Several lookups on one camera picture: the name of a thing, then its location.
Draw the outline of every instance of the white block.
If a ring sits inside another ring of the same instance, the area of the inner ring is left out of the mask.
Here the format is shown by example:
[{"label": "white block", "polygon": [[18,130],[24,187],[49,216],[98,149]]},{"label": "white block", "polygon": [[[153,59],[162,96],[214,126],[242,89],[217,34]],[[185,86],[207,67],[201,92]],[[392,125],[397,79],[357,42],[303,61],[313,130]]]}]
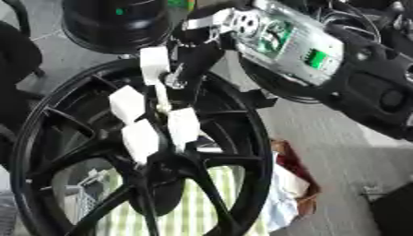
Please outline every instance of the white block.
[{"label": "white block", "polygon": [[145,165],[159,151],[159,136],[147,119],[122,129],[124,146],[136,163]]},{"label": "white block", "polygon": [[172,111],[168,117],[168,129],[172,142],[178,150],[184,151],[185,145],[198,139],[201,124],[193,108]]},{"label": "white block", "polygon": [[109,103],[113,115],[125,124],[132,124],[145,113],[145,97],[128,85],[111,94]]},{"label": "white block", "polygon": [[141,49],[140,68],[145,84],[155,85],[160,74],[171,71],[168,49],[165,46]]}]

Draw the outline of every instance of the gray floor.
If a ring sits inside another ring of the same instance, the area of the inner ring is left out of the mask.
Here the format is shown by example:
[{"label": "gray floor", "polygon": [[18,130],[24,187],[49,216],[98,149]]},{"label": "gray floor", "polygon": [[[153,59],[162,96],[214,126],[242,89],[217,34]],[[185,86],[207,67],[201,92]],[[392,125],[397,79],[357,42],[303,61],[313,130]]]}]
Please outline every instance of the gray floor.
[{"label": "gray floor", "polygon": [[[115,58],[81,49],[61,33],[59,0],[23,2],[30,13],[32,38],[44,54],[42,67],[48,77],[30,77],[22,88],[47,93],[82,69]],[[6,21],[15,22],[10,12],[2,8],[0,14],[3,12]],[[243,89],[254,87],[234,60],[222,61],[216,71]],[[315,215],[272,235],[378,235],[360,187],[378,183],[391,190],[408,182],[413,173],[411,146],[387,146],[384,142],[383,146],[373,147],[365,129],[319,105],[281,100],[276,107],[260,113],[269,134],[290,141],[323,187]]]}]

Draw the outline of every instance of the cardboard box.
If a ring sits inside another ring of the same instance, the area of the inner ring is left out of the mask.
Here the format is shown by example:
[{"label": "cardboard box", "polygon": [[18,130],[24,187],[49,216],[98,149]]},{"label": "cardboard box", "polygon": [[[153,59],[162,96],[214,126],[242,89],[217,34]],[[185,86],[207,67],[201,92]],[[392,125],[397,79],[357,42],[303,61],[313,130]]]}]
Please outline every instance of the cardboard box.
[{"label": "cardboard box", "polygon": [[299,209],[298,218],[313,214],[317,208],[316,198],[321,193],[320,185],[312,177],[309,170],[302,164],[300,158],[288,141],[272,140],[271,147],[274,151],[278,152],[277,164],[310,183],[307,194],[304,197],[296,199]]}]

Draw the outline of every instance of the striped cloth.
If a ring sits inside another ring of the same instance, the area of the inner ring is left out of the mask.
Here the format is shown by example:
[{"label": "striped cloth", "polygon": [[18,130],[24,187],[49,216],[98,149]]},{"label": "striped cloth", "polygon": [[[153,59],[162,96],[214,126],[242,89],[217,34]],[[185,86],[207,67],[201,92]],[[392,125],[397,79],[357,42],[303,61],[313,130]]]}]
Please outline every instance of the striped cloth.
[{"label": "striped cloth", "polygon": [[[225,204],[231,208],[236,200],[235,180],[229,167],[209,170]],[[110,193],[122,184],[122,178],[115,171],[110,174],[107,192]],[[217,224],[217,214],[207,196],[198,185],[185,181],[183,198],[180,204],[166,216],[158,218],[160,236],[197,236],[204,235]],[[145,219],[124,203],[115,208],[110,215],[100,220],[98,236],[147,236]],[[268,235],[265,222],[259,218],[246,234],[249,236]]]}]

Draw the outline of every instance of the black alloy wheel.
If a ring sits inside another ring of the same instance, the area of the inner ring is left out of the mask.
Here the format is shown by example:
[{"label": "black alloy wheel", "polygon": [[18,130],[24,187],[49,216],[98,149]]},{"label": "black alloy wheel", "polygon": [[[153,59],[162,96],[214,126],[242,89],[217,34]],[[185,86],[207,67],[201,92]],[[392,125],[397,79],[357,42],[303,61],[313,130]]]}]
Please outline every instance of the black alloy wheel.
[{"label": "black alloy wheel", "polygon": [[[195,100],[187,101],[182,92],[171,91],[173,107],[194,107],[202,131],[222,149],[222,153],[205,153],[192,143],[177,154],[166,131],[166,118],[154,109],[156,96],[144,86],[138,65],[136,59],[128,59],[86,70],[47,96],[28,118],[15,145],[11,184],[32,235],[91,235],[98,221],[124,202],[145,216],[150,235],[159,235],[157,216],[177,205],[185,179],[195,181],[216,209],[218,224],[206,235],[243,235],[258,218],[271,182],[272,153],[254,108],[239,90],[212,73],[194,89]],[[151,122],[161,139],[159,152],[139,168],[122,143],[123,124],[109,109],[108,96],[124,85],[145,95],[147,112],[142,118]],[[80,137],[80,144],[73,145],[68,136]],[[53,179],[92,159],[107,161],[124,184],[74,224],[59,207]],[[231,209],[207,172],[218,166],[243,169],[240,192]],[[168,188],[178,193],[174,199],[158,197]]]}]

